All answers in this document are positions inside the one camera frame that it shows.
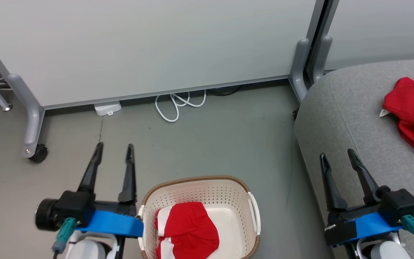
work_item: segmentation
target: concrete floor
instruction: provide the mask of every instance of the concrete floor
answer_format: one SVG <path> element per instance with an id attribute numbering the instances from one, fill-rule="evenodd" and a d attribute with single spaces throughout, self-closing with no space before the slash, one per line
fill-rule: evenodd
<path id="1" fill-rule="evenodd" d="M 162 182 L 233 175 L 248 184 L 260 208 L 261 243 L 254 258 L 332 258 L 294 138 L 297 103 L 288 85 L 208 96 L 201 108 L 181 108 L 176 123 L 162 120 L 154 103 L 125 106 L 110 117 L 90 108 L 56 112 L 43 124 L 49 155 L 41 164 L 22 158 L 25 111 L 12 94 L 4 95 L 14 107 L 0 110 L 0 259 L 52 257 L 55 233 L 36 229 L 36 205 L 77 188 L 99 140 L 105 149 L 98 200 L 117 199 L 126 146 L 133 143 L 140 199 Z M 174 115 L 171 102 L 160 108 Z M 124 257 L 141 258 L 136 240 L 127 240 Z"/>

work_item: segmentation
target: caster wheel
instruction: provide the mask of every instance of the caster wheel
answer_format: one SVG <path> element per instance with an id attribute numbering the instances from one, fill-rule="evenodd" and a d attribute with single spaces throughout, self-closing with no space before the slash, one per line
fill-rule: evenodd
<path id="1" fill-rule="evenodd" d="M 293 112 L 294 120 L 296 120 L 296 117 L 298 116 L 298 110 L 299 110 L 299 107 L 296 108 L 296 110 L 294 110 L 294 112 Z"/>
<path id="2" fill-rule="evenodd" d="M 47 147 L 44 144 L 38 144 L 34 153 L 28 160 L 39 164 L 47 157 Z"/>

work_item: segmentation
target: beige plastic basket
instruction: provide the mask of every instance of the beige plastic basket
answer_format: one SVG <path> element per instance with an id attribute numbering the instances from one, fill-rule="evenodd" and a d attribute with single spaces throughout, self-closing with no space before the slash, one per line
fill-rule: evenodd
<path id="1" fill-rule="evenodd" d="M 208 259 L 249 259 L 260 243 L 257 202 L 247 185 L 231 176 L 193 177 L 151 189 L 138 211 L 144 223 L 138 243 L 144 259 L 157 259 L 156 212 L 176 203 L 200 201 L 217 227 L 220 246 Z"/>

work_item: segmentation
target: whiteboard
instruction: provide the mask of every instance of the whiteboard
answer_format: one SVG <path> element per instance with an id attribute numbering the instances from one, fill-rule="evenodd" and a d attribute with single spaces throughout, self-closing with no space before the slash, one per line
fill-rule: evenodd
<path id="1" fill-rule="evenodd" d="M 340 0 L 325 70 L 414 59 L 414 1 Z"/>
<path id="2" fill-rule="evenodd" d="M 0 59 L 42 106 L 288 75 L 316 0 L 0 0 Z"/>

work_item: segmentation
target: gray sofa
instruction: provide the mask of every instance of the gray sofa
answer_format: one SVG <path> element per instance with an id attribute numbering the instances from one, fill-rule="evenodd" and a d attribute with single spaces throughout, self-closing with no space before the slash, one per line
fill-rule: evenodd
<path id="1" fill-rule="evenodd" d="M 328 73 L 308 91 L 295 121 L 295 132 L 324 222 L 327 223 L 320 153 L 348 205 L 363 205 L 363 192 L 347 149 L 354 149 L 379 186 L 406 188 L 414 195 L 414 149 L 398 134 L 397 119 L 380 118 L 384 96 L 401 77 L 414 80 L 414 60 L 382 62 Z M 414 258 L 414 237 L 400 231 L 405 249 Z M 334 249 L 337 259 L 344 249 Z"/>

